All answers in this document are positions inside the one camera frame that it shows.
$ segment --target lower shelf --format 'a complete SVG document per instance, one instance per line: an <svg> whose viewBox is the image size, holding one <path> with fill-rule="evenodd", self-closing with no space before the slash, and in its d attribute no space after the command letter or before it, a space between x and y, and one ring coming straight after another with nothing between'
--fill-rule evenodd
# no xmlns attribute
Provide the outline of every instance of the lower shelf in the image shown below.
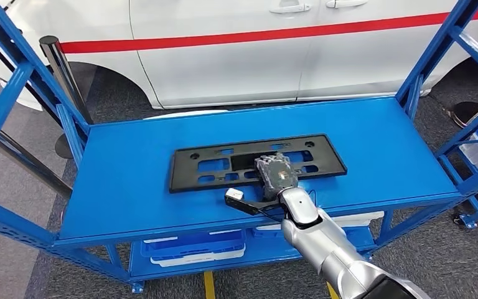
<svg viewBox="0 0 478 299"><path fill-rule="evenodd" d="M347 238L356 246L359 252L364 252L376 247L373 236L367 226L344 227L344 230L347 234ZM291 247L283 238L254 238L250 230L246 233L246 250L244 256L228 260L161 267L152 264L149 257L143 257L140 254L140 245L141 242L133 242L131 244L129 272L132 281L198 273L206 270L254 266L301 258L299 252Z"/></svg>

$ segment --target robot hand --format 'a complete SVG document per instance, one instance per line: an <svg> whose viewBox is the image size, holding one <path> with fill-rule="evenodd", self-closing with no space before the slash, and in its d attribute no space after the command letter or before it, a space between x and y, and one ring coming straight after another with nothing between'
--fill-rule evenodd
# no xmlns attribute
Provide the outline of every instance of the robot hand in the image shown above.
<svg viewBox="0 0 478 299"><path fill-rule="evenodd" d="M368 263L308 193L297 187L287 157L264 156L256 165L265 184L266 200L285 211L281 229L294 246L340 295L341 299L429 299L409 280L403 280Z"/></svg>

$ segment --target shelf surface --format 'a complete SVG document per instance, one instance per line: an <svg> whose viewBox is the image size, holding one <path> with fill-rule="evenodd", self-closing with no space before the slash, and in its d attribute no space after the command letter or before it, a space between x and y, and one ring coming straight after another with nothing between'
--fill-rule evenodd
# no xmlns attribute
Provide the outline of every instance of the shelf surface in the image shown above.
<svg viewBox="0 0 478 299"><path fill-rule="evenodd" d="M225 189L170 194L173 152L321 133L329 137L347 175L307 179L300 186L332 216L459 196L394 98L108 123L91 128L59 242L120 234L162 237L269 222L226 206ZM237 189L246 200L261 195L259 186Z"/></svg>
<svg viewBox="0 0 478 299"><path fill-rule="evenodd" d="M344 227L347 238L359 252L374 248L373 237L367 226ZM140 254L141 242L131 245L129 272L135 280L162 278L174 275L197 273L205 270L246 267L282 260L300 259L299 252L290 246L283 237L254 238L251 231L246 232L246 249L242 257L212 262L192 263L188 265L161 267L151 263L149 257Z"/></svg>

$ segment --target shelf caster wheel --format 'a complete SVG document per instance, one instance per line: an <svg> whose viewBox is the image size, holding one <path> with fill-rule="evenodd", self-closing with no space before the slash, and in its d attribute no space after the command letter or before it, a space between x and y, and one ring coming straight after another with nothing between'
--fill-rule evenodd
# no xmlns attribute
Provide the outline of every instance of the shelf caster wheel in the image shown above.
<svg viewBox="0 0 478 299"><path fill-rule="evenodd" d="M133 294L140 294L144 291L144 282L133 282L131 285L131 291Z"/></svg>
<svg viewBox="0 0 478 299"><path fill-rule="evenodd" d="M457 225L464 226L467 229L475 229L477 227L477 223L469 220L469 215L465 215L465 214L454 215L453 222Z"/></svg>

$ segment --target blue metal shelf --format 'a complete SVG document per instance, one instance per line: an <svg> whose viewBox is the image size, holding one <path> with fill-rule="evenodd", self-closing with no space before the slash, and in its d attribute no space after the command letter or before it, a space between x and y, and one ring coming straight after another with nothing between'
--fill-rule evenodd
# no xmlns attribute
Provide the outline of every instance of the blue metal shelf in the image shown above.
<svg viewBox="0 0 478 299"><path fill-rule="evenodd" d="M348 239L359 252L365 253L376 247L368 227L344 227L344 230ZM131 244L129 260L131 279L141 281L197 273L205 270L222 270L301 258L299 252L282 237L254 238L250 231L246 233L246 250L243 257L173 267L161 267L151 263L149 257L143 257L140 254L142 242L133 242Z"/></svg>
<svg viewBox="0 0 478 299"><path fill-rule="evenodd" d="M174 150L325 133L348 174L304 180L300 186L314 190L316 204L331 216L385 211L375 240L367 227L347 229L349 240L362 254L369 255L478 192L478 173L461 180L446 156L478 129L478 118L435 156L412 124L424 80L455 41L478 61L478 43L463 32L476 10L478 0L459 0L395 97L91 125L0 7L0 47L17 65L0 94L0 129L28 81L51 114L59 116L78 166L59 233L0 206L0 234L131 284L134 292L143 290L145 279L296 259L299 254L283 239L254 239L249 235L242 258L162 268L140 256L139 242L271 222L227 207L223 189L170 194L169 160ZM292 121L261 130L259 120L265 119ZM453 170L455 184L438 160L445 169ZM248 200L261 197L259 186L240 189ZM390 227L394 209L416 206L425 207ZM126 271L115 245L128 241L134 242ZM90 245L104 245L110 261L83 249Z"/></svg>
<svg viewBox="0 0 478 299"><path fill-rule="evenodd" d="M294 121L277 130L259 130L256 121L245 121L267 114ZM303 180L300 186L314 190L316 204L333 216L460 197L392 97L93 125L56 245L266 223L264 216L228 207L225 189L169 193L170 157L178 148L318 133L327 134L348 173ZM238 189L247 199L260 198L258 186Z"/></svg>

